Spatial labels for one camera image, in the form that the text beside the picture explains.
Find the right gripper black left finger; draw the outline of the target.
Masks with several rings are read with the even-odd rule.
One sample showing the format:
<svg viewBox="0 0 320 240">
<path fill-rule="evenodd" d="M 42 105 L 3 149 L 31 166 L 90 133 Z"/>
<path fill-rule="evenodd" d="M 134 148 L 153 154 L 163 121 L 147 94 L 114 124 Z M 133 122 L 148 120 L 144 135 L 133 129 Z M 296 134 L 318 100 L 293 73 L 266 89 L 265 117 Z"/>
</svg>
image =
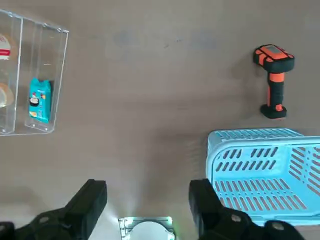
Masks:
<svg viewBox="0 0 320 240">
<path fill-rule="evenodd" d="M 104 180 L 89 179 L 66 206 L 38 214 L 30 223 L 16 228 L 0 223 L 2 240 L 87 240 L 108 202 Z"/>
</svg>

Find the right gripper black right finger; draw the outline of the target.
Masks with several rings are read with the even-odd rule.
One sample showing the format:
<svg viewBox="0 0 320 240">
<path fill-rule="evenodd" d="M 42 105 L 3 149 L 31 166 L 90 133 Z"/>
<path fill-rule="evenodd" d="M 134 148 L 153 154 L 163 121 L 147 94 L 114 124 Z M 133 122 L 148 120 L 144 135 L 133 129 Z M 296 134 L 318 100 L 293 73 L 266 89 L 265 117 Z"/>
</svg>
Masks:
<svg viewBox="0 0 320 240">
<path fill-rule="evenodd" d="M 248 214 L 222 205 L 208 179 L 191 180 L 188 201 L 200 240 L 303 240 L 287 222 L 253 223 Z"/>
</svg>

